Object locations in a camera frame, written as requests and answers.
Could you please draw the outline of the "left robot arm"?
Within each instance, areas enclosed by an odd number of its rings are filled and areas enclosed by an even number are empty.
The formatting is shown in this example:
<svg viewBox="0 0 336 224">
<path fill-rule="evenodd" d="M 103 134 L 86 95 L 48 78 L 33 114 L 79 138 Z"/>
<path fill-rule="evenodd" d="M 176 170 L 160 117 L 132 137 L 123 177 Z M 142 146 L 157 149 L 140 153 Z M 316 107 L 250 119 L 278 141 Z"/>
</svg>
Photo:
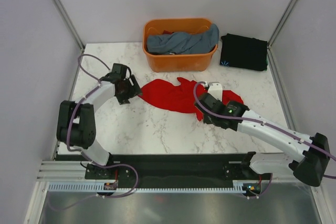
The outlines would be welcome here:
<svg viewBox="0 0 336 224">
<path fill-rule="evenodd" d="M 108 100 L 116 98 L 120 105 L 129 104 L 130 99 L 142 94 L 131 69 L 115 63 L 96 86 L 76 101 L 64 100 L 60 104 L 56 138 L 66 144 L 68 151 L 80 152 L 95 163 L 97 173 L 111 178 L 115 165 L 109 162 L 111 154 L 96 138 L 96 111 Z"/>
</svg>

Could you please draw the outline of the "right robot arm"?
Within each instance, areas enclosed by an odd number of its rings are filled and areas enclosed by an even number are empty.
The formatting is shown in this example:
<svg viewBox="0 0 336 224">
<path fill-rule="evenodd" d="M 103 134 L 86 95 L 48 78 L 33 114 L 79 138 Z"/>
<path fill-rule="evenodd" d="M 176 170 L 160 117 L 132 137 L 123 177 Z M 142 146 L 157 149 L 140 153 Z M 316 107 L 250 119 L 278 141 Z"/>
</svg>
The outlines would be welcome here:
<svg viewBox="0 0 336 224">
<path fill-rule="evenodd" d="M 256 137 L 281 151 L 248 153 L 240 166 L 245 178 L 284 173 L 293 174 L 306 185 L 320 186 L 331 157 L 325 135 L 310 136 L 292 131 L 266 120 L 242 103 L 223 104 L 209 93 L 196 97 L 195 106 L 203 113 L 206 123 Z"/>
</svg>

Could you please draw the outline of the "red t shirt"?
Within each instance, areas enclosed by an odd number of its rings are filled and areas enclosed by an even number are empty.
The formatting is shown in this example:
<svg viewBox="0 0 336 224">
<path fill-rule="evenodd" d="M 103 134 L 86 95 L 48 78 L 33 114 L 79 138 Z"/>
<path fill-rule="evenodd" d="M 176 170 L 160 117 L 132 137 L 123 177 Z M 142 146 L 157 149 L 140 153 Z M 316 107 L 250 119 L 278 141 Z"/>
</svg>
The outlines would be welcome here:
<svg viewBox="0 0 336 224">
<path fill-rule="evenodd" d="M 193 90 L 197 82 L 182 77 L 178 77 L 177 80 L 180 84 L 175 86 L 168 81 L 155 79 L 141 88 L 142 95 L 139 97 L 156 108 L 185 114 L 195 114 L 197 119 L 202 121 L 203 115 L 194 105 Z M 207 93 L 207 90 L 206 86 L 201 84 L 196 88 L 196 95 L 199 97 L 203 93 Z M 233 91 L 223 90 L 222 103 L 227 105 L 232 101 L 241 104 L 244 103 L 241 97 Z"/>
</svg>

